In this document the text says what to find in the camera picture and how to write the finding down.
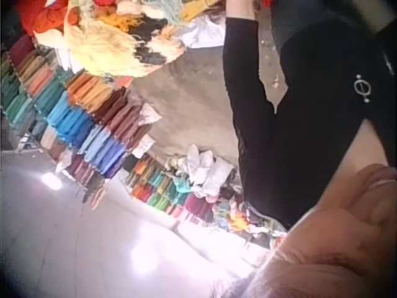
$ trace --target yarn skein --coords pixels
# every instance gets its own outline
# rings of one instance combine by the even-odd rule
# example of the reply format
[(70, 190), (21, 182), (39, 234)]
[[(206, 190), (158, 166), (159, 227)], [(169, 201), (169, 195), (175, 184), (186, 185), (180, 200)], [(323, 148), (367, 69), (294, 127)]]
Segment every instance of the yarn skein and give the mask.
[(142, 0), (142, 3), (163, 11), (164, 17), (171, 25), (183, 25), (179, 18), (182, 11), (181, 0)]

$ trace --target red fabric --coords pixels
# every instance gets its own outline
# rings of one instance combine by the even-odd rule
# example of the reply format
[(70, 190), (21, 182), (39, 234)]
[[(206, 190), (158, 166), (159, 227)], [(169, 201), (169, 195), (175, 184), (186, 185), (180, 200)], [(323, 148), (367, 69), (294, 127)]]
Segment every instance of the red fabric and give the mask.
[(19, 11), (20, 21), (29, 35), (33, 35), (33, 26), (37, 16), (44, 9), (47, 0), (18, 0), (16, 9)]
[(273, 0), (262, 0), (262, 3), (266, 7), (270, 7), (273, 4)]
[[(37, 33), (44, 33), (50, 29), (63, 30), (63, 22), (68, 11), (68, 0), (56, 0), (52, 5), (44, 8), (37, 16), (33, 30)], [(68, 22), (71, 25), (79, 23), (79, 8), (70, 10)]]
[(116, 0), (94, 0), (94, 3), (98, 6), (111, 6), (115, 4)]

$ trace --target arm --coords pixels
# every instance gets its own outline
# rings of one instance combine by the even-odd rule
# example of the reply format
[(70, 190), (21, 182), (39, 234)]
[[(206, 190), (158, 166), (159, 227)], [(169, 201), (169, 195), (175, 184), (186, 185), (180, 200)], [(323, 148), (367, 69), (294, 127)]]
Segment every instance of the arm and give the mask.
[(227, 0), (226, 16), (223, 72), (240, 151), (243, 146), (263, 152), (275, 115), (259, 79), (259, 23), (253, 0)]

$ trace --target skin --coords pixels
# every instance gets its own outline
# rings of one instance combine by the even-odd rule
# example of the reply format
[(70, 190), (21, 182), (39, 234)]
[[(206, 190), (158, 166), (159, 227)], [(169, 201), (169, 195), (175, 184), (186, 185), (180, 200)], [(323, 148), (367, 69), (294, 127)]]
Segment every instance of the skin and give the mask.
[[(226, 15), (254, 20), (252, 0), (228, 0)], [(223, 297), (382, 297), (396, 261), (396, 180), (364, 120), (317, 206), (249, 282)]]

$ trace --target yellow fabric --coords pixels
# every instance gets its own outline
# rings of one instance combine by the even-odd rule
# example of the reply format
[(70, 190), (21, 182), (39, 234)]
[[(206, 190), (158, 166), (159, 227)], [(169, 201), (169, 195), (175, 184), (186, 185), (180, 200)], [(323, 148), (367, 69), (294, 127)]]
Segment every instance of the yellow fabric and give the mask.
[(98, 17), (97, 19), (107, 25), (120, 29), (123, 32), (128, 32), (130, 26), (137, 27), (142, 24), (139, 17), (129, 15), (120, 16), (118, 14), (111, 14), (109, 16)]
[(188, 2), (184, 5), (184, 8), (181, 12), (181, 20), (185, 22), (190, 22), (192, 19), (197, 17), (204, 10), (213, 6), (219, 0), (195, 0)]

